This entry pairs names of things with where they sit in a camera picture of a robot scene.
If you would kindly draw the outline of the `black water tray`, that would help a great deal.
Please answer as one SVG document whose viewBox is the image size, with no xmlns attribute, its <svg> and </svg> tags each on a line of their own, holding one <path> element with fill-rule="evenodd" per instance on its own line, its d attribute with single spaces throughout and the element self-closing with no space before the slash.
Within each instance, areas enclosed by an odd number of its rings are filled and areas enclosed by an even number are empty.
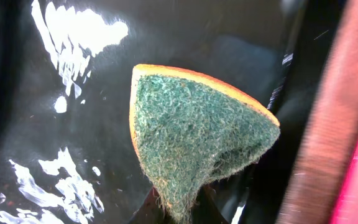
<svg viewBox="0 0 358 224">
<path fill-rule="evenodd" d="M 0 1 L 0 223 L 167 223 L 132 148 L 132 68 L 230 83 L 280 120 L 198 223 L 274 223 L 344 1 Z"/>
</svg>

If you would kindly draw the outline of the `green and yellow sponge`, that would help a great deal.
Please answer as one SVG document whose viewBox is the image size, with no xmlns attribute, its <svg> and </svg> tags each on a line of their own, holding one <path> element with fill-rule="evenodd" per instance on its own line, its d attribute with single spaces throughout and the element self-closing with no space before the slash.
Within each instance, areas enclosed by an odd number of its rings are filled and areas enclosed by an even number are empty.
<svg viewBox="0 0 358 224">
<path fill-rule="evenodd" d="M 253 164 L 280 136 L 278 119 L 253 97 L 209 75 L 138 64 L 129 127 L 143 173 L 176 223 L 190 223 L 202 186 Z"/>
</svg>

